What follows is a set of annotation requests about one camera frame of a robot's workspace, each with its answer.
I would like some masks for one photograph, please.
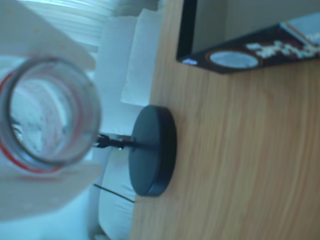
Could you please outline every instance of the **metal stand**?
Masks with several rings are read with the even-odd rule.
[[[159,196],[169,185],[176,164],[177,133],[170,111],[149,105],[139,114],[130,141],[100,134],[97,148],[129,147],[129,172],[135,192]]]

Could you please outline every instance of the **wooden surface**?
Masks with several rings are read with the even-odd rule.
[[[172,181],[137,197],[131,240],[320,240],[320,63],[233,75],[175,61],[167,1],[152,103],[178,132]]]

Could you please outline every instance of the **white cushion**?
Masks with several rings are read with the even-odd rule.
[[[114,148],[108,158],[102,186],[131,200],[135,192],[129,176],[128,149]],[[99,223],[111,240],[128,240],[134,204],[107,191],[100,191]]]
[[[94,82],[101,98],[100,131],[131,135],[142,107],[121,102],[137,18],[110,18],[106,24],[97,55]]]
[[[156,66],[162,13],[143,9],[135,27],[121,101],[147,106]]]

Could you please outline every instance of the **white curtain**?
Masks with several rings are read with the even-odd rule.
[[[156,10],[158,0],[20,1],[95,56],[108,17],[138,16],[143,8]]]

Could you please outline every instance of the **white wall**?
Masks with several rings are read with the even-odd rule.
[[[57,212],[2,222],[0,240],[89,240],[88,202],[89,190],[86,190]]]
[[[110,152],[111,148],[94,148],[85,161],[100,162],[104,169]],[[101,184],[102,178],[103,174],[95,182]],[[93,240],[104,234],[98,220],[99,196],[100,190],[91,185],[57,212],[0,222],[0,240]]]

